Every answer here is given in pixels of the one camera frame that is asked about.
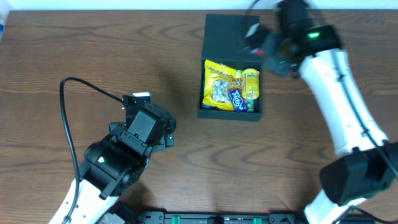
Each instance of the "wood grain surface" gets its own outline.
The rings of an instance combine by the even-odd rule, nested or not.
[[[325,121],[303,81],[264,71],[258,123],[196,117],[206,13],[243,11],[12,11],[0,43],[0,223],[47,223],[74,178],[58,88],[78,76],[115,95],[150,91],[177,119],[175,147],[121,200],[140,210],[262,213],[298,210],[336,159]],[[272,11],[256,11],[275,27]],[[341,34],[369,110],[398,141],[397,11],[323,11]],[[67,83],[79,160],[123,121],[116,101]],[[398,184],[361,206],[394,219]]]

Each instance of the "box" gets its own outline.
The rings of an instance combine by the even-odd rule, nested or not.
[[[241,21],[244,16],[207,14],[205,38],[201,55],[201,87],[198,105],[199,118],[232,119],[240,121],[259,121],[262,116],[262,73],[259,77],[260,96],[257,99],[254,112],[233,112],[221,110],[206,110],[202,108],[203,86],[205,82],[205,61],[222,63],[237,70],[255,68],[261,72],[262,58],[244,50]],[[258,16],[249,16],[249,24],[259,22]]]

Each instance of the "blue object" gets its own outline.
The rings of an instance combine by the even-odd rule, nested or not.
[[[242,94],[238,89],[233,89],[229,92],[229,97],[231,98],[232,105],[235,111],[245,112],[248,110],[248,106],[244,103]]]

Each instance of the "green light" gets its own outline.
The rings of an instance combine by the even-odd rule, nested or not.
[[[312,32],[312,33],[309,33],[309,34],[307,34],[308,35],[308,37],[310,38],[310,39],[316,39],[316,38],[318,38],[319,37],[319,32]]]
[[[105,162],[105,159],[101,156],[101,157],[98,159],[98,162],[99,162],[99,163],[104,163],[104,162]]]

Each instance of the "yellow snack bag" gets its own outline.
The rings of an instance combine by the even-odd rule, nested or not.
[[[221,110],[234,111],[229,97],[229,88],[236,70],[226,65],[206,60],[204,105],[214,106]]]
[[[254,68],[245,69],[242,73],[242,96],[247,100],[255,100],[260,95],[259,86],[260,72]]]

